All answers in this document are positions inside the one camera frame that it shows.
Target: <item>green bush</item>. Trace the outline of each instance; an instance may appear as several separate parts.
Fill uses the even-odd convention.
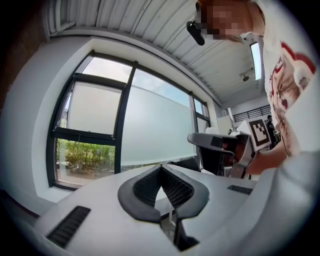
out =
[[[113,171],[115,147],[57,139],[56,160],[66,162],[71,172],[90,173]]]

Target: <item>window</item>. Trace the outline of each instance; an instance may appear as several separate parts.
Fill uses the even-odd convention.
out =
[[[74,190],[134,168],[197,157],[187,137],[205,131],[207,113],[204,102],[161,74],[92,52],[71,75],[51,118],[49,185]]]

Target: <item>ceiling light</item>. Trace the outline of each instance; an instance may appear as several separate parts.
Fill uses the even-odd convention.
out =
[[[253,64],[254,64],[254,74],[255,80],[259,80],[262,76],[262,68],[261,68],[261,55],[260,48],[258,42],[254,42],[250,44]]]

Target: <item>white t-shirt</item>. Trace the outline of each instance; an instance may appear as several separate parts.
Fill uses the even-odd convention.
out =
[[[320,150],[319,57],[306,32],[276,0],[256,0],[265,17],[265,91],[288,156]]]

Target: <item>corrugated metal ceiling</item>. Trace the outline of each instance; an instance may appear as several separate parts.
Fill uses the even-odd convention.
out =
[[[186,29],[194,18],[195,0],[62,0],[61,24],[120,31],[146,40],[191,69],[227,106],[237,92],[245,98],[260,95],[248,45],[206,40],[199,46]]]

